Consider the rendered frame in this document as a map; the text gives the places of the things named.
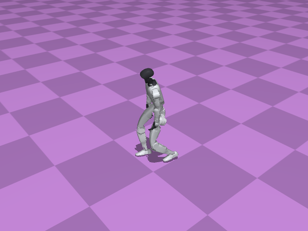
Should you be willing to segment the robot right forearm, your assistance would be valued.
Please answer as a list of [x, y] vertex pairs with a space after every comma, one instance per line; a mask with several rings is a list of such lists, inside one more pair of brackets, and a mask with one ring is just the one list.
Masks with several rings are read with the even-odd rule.
[[148, 104], [149, 107], [150, 107], [150, 105], [152, 104], [152, 101], [151, 101], [150, 97], [148, 96], [148, 94], [146, 94], [146, 97], [147, 97], [146, 104]]

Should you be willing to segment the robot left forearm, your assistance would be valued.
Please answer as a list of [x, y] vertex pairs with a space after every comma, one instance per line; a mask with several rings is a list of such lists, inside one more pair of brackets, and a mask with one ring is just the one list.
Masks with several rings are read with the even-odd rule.
[[155, 122], [155, 126], [159, 125], [159, 121], [160, 121], [160, 112], [158, 109], [154, 109], [154, 122]]

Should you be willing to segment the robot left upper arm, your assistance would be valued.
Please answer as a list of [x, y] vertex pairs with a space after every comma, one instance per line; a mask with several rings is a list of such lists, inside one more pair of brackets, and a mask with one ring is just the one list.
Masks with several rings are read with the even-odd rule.
[[152, 98], [154, 100], [155, 108], [161, 111], [160, 92], [157, 89], [152, 90]]

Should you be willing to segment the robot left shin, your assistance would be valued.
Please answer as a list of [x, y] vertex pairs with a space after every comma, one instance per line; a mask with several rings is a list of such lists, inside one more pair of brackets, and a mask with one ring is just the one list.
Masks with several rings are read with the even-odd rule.
[[[152, 149], [153, 148], [153, 149]], [[160, 144], [160, 143], [154, 143], [154, 145], [152, 146], [152, 148], [150, 148], [153, 151], [159, 152], [159, 153], [163, 153], [163, 154], [169, 154], [169, 155], [173, 155], [174, 152], [167, 149], [166, 146]]]

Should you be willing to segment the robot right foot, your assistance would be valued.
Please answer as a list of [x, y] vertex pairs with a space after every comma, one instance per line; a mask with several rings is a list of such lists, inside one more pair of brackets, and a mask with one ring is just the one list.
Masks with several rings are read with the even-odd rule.
[[147, 151], [141, 150], [140, 152], [135, 153], [135, 155], [139, 156], [139, 155], [145, 155], [145, 154], [151, 154], [151, 153], [152, 153], [151, 149], [147, 149]]

